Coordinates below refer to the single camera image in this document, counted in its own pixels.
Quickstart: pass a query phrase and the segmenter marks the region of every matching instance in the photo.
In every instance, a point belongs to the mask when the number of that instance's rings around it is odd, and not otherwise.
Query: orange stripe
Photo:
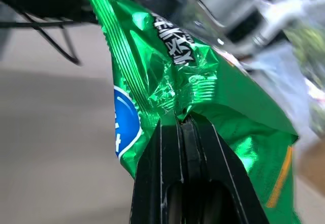
[[[286,152],[284,162],[282,164],[280,174],[278,176],[278,179],[276,180],[276,183],[275,183],[272,193],[269,197],[269,200],[266,204],[266,207],[274,208],[276,206],[279,196],[280,196],[280,193],[281,193],[281,190],[284,185],[284,181],[286,180],[286,177],[290,170],[292,161],[293,161],[293,148],[291,146],[289,146],[288,151]]]

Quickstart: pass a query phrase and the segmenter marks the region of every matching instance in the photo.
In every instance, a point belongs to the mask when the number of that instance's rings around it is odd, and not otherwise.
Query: green snack bag
[[[270,223],[294,214],[295,129],[220,52],[130,0],[89,0],[112,54],[116,154],[134,177],[162,115],[206,116],[243,162]]]

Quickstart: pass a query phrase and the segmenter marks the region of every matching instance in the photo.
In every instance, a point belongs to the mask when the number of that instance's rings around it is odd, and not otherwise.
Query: snack bag
[[[113,61],[116,154],[134,177],[160,117],[206,116],[243,162],[271,223],[293,214],[292,144],[278,105],[215,49],[130,0],[89,0]]]

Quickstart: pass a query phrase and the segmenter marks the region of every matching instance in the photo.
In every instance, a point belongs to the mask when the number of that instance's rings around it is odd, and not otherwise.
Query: blue circle label
[[[115,152],[118,158],[131,148],[141,135],[138,112],[129,97],[121,88],[114,86],[115,104]]]

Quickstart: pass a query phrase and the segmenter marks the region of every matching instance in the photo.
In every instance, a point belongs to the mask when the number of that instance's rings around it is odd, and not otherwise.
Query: concrete floor
[[[0,62],[1,224],[128,223],[133,180],[115,155],[109,50],[97,26],[69,33],[83,67],[33,30],[14,31]],[[322,223],[323,199],[299,179],[296,192],[304,223]]]

